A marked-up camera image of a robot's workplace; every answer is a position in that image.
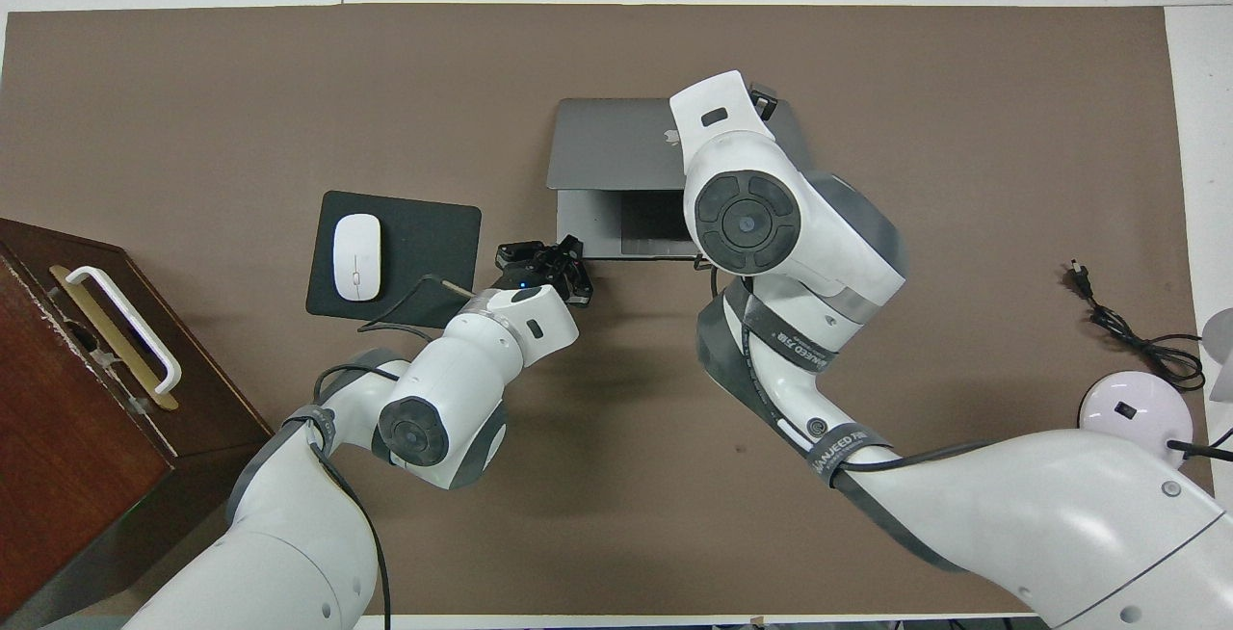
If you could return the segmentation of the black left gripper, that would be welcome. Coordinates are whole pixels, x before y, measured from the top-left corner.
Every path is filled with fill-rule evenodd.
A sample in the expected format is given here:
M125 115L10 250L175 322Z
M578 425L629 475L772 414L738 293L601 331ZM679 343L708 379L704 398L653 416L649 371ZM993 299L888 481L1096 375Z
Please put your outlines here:
M563 298L563 303L587 308L591 305L591 276L584 268L582 240L576 235L563 235L559 244L549 248L549 258L534 258L543 248L543 240L498 245L496 266L502 274L496 288L550 286Z

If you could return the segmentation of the silver laptop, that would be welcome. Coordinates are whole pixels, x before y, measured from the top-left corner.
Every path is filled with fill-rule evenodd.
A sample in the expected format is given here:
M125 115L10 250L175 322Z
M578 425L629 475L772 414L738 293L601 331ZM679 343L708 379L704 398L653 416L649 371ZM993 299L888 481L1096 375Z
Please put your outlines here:
M561 100L546 182L559 195L559 239L582 240L583 256L695 256L665 97Z

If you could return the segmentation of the black mouse pad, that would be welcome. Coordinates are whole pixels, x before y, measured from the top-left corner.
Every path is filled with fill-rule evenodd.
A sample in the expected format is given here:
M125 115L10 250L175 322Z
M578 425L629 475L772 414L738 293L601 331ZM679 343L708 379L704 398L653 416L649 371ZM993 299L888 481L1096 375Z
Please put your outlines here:
M381 226L381 287L363 302L339 295L333 275L334 231L351 215L374 216ZM471 205L326 192L305 309L321 317L444 328L466 297L422 277L436 275L472 291L481 221Z

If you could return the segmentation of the white computer mouse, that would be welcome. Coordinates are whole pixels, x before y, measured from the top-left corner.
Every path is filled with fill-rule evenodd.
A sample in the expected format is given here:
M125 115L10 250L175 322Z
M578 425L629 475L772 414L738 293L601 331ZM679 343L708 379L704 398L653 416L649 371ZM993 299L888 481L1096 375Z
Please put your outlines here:
M348 215L333 231L333 284L348 302L369 302L381 292L381 222L374 215Z

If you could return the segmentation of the brown table mat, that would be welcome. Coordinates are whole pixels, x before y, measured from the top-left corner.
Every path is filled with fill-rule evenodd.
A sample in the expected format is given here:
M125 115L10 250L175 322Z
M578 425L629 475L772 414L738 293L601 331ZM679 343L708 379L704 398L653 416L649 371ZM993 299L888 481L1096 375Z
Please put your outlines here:
M14 14L0 217L118 245L266 420L399 332L305 311L329 190L473 205L476 279L552 240L563 97L670 97L739 69L815 164L903 232L907 281L819 378L907 454L1070 427L1138 367L1062 286L1076 258L1141 334L1196 328L1166 17L1031 7L450 6ZM1022 612L922 563L695 361L684 261L591 264L580 339L510 385L488 471L444 492L337 462L399 614Z

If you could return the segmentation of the white desk lamp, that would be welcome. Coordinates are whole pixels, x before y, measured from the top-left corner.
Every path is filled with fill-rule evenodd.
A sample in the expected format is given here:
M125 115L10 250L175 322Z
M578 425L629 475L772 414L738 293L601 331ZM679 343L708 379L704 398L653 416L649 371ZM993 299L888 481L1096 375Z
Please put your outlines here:
M1203 328L1205 337L1169 334L1141 339L1113 311L1096 306L1095 321L1113 332L1115 340L1128 342L1159 366L1157 374L1123 371L1110 374L1092 383L1083 399L1078 425L1084 430L1108 433L1127 438L1168 466L1180 467L1186 459L1207 457L1229 460L1233 451L1223 445L1233 436L1233 428L1217 438L1215 444L1194 444L1194 419L1184 404L1182 393L1202 390L1207 383L1197 356L1168 348L1161 342L1196 340L1215 353L1217 362L1233 359L1233 308L1221 309Z

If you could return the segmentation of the dark wooden box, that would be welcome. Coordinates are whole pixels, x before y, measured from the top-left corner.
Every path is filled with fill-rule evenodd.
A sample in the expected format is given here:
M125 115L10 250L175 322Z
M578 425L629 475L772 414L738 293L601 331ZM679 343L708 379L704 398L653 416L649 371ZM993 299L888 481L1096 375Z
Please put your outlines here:
M150 402L51 268L104 270L182 367ZM0 628L125 591L228 498L270 428L123 249L0 218Z

